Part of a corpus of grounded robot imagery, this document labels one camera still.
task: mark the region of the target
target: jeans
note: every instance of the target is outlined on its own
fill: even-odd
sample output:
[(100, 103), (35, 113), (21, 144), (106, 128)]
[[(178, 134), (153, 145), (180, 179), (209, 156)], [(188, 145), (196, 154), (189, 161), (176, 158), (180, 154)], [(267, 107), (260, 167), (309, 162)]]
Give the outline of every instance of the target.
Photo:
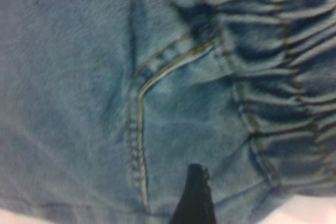
[(0, 0), (0, 207), (218, 223), (336, 195), (336, 0)]

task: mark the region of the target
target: blue denim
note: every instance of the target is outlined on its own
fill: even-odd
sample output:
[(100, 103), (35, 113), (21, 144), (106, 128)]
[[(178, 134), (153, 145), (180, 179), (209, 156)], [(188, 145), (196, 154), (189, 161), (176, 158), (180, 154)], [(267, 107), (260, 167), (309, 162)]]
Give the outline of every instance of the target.
[(218, 223), (336, 195), (336, 0), (0, 0), (0, 207)]

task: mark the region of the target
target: pocket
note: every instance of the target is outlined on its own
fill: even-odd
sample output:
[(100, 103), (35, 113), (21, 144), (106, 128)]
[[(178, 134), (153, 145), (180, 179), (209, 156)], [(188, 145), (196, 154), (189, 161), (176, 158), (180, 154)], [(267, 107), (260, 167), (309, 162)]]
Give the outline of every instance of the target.
[[(229, 74), (219, 51), (211, 28), (205, 27), (169, 44), (134, 75), (129, 89), (128, 138), (133, 184), (147, 210), (149, 197), (151, 205), (159, 198), (169, 201), (175, 193), (180, 197), (189, 163), (209, 165), (247, 138), (248, 132), (233, 132), (236, 126), (244, 126), (230, 104)], [(235, 114), (228, 117), (228, 125), (234, 122), (232, 130), (222, 128), (225, 107), (233, 108)], [(232, 138), (235, 143), (221, 150), (223, 134), (228, 138), (236, 134), (241, 141)], [(171, 182), (174, 176), (178, 179)]]

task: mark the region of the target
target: light blue jeans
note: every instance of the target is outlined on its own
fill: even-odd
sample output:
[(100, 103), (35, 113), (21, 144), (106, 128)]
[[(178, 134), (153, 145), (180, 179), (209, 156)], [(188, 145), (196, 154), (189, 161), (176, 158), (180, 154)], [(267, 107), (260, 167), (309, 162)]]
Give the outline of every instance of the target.
[(336, 0), (0, 0), (0, 207), (218, 223), (336, 195)]

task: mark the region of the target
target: black object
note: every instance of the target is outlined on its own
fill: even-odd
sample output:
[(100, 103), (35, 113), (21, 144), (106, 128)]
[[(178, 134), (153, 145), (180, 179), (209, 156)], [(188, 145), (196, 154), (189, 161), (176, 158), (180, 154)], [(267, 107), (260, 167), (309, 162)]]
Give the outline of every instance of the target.
[(170, 224), (216, 223), (208, 180), (209, 173), (205, 167), (189, 165), (183, 195)]

